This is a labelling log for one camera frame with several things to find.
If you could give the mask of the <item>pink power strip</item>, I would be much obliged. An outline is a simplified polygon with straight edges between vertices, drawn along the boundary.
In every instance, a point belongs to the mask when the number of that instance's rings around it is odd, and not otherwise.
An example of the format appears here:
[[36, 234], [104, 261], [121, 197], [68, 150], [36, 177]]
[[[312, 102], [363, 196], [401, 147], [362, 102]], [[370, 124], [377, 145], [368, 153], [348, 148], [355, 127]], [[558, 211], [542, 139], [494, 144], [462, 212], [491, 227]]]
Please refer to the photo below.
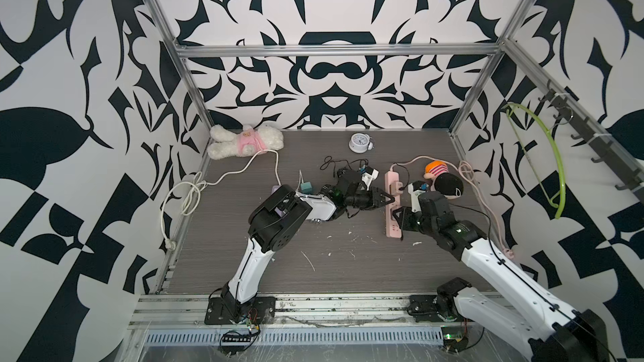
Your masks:
[[392, 213], [401, 207], [400, 197], [403, 193], [404, 186], [399, 178], [399, 174], [393, 170], [386, 172], [384, 183], [387, 193], [394, 198], [394, 202], [385, 206], [386, 236], [388, 238], [401, 239], [403, 232]]

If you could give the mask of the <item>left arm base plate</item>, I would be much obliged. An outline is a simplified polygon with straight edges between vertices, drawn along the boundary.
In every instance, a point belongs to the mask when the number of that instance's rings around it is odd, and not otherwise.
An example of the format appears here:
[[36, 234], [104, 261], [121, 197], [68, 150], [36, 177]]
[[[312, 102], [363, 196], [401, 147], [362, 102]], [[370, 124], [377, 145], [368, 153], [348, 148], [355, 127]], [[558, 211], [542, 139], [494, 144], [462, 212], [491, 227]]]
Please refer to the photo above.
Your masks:
[[208, 300], [205, 325], [235, 323], [263, 324], [275, 316], [277, 298], [256, 297], [246, 303], [233, 298], [215, 297]]

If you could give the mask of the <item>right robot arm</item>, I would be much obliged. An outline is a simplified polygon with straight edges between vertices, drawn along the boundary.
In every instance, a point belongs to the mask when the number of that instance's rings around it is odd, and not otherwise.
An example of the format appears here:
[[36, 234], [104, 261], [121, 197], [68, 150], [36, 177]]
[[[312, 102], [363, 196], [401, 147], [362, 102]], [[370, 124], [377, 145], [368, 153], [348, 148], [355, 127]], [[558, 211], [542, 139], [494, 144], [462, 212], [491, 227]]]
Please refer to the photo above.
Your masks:
[[449, 201], [434, 191], [418, 197], [419, 207], [391, 213], [403, 231], [429, 236], [457, 261], [484, 278], [510, 304], [489, 300], [471, 283], [454, 278], [439, 286], [433, 303], [410, 303], [414, 317], [434, 314], [445, 322], [474, 321], [530, 361], [613, 361], [604, 321], [579, 311], [533, 281], [479, 227], [459, 221]]

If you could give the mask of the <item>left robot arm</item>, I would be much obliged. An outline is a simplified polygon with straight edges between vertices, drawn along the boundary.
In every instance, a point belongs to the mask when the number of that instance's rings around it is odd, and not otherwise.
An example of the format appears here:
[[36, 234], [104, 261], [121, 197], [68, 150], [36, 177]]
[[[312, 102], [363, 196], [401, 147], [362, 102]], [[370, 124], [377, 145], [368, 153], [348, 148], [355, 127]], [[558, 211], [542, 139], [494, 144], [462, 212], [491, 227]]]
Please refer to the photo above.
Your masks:
[[394, 203], [382, 189], [354, 189], [325, 185], [320, 194], [303, 194], [288, 185], [274, 188], [249, 216], [248, 244], [235, 275], [217, 299], [224, 319], [242, 321], [258, 295], [258, 286], [273, 255], [284, 248], [305, 221], [333, 221], [349, 208], [379, 209]]

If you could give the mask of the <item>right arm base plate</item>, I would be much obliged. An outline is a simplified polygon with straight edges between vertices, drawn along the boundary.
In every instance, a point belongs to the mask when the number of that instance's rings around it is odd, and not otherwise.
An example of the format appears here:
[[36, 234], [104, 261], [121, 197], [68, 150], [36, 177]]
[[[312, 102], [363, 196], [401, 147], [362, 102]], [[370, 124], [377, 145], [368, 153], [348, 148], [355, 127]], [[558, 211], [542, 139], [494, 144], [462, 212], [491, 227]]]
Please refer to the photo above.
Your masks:
[[411, 295], [406, 312], [416, 323], [464, 323], [466, 320], [456, 308], [455, 295], [449, 293]]

